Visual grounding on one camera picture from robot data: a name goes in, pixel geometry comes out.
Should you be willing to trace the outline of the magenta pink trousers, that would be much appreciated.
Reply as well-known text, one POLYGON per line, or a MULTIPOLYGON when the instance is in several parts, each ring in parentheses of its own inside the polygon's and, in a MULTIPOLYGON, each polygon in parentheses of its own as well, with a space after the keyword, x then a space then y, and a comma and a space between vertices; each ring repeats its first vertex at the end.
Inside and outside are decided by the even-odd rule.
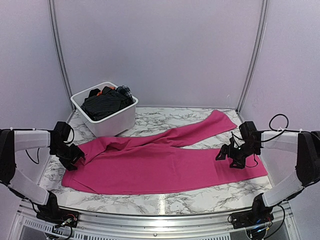
POLYGON ((236 125, 219 110, 206 119, 142 137, 98 137, 81 144, 84 158, 66 170, 61 184, 101 195, 169 194, 246 181, 266 176, 258 157, 250 168, 230 168, 217 161, 219 149, 191 145, 233 130, 236 125))

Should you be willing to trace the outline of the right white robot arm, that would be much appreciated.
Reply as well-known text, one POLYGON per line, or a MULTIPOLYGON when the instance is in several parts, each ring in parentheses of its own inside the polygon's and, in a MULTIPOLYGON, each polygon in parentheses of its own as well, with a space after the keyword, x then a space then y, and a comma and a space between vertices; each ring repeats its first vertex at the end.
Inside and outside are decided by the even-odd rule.
POLYGON ((247 219, 252 224, 263 220, 273 207, 293 199, 320 180, 320 133, 304 130, 245 130, 241 145, 232 137, 216 156, 217 161, 231 159, 230 168, 244 169, 250 156, 262 154, 273 187, 256 196, 247 219))

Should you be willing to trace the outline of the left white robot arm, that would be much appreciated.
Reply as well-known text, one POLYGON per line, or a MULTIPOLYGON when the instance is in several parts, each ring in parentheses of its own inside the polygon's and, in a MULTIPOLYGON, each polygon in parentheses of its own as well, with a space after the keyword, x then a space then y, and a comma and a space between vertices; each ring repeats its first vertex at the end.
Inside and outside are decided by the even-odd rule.
POLYGON ((28 177, 30 169, 22 160, 30 160, 44 149, 46 155, 57 157, 68 171, 76 170, 76 163, 85 157, 75 144, 67 142, 68 134, 60 130, 2 129, 0 131, 0 183, 17 197, 39 207, 39 211, 53 223, 63 219, 63 211, 54 193, 39 186, 28 177))

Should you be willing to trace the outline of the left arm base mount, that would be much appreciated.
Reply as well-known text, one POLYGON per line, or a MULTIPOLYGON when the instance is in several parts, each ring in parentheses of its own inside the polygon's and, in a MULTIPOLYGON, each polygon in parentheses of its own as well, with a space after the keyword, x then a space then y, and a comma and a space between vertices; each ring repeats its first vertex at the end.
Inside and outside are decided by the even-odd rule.
POLYGON ((78 225, 79 216, 80 213, 78 211, 37 205, 36 217, 40 220, 55 224, 55 228, 75 228, 78 225))

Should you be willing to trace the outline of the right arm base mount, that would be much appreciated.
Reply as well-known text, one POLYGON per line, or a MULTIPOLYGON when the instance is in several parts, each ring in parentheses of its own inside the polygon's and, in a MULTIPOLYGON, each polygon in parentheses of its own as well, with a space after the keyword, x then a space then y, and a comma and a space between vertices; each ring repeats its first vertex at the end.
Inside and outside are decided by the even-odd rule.
POLYGON ((256 215, 252 210, 245 210, 231 213, 227 220, 234 229, 240 229, 270 223, 274 216, 269 211, 256 215))

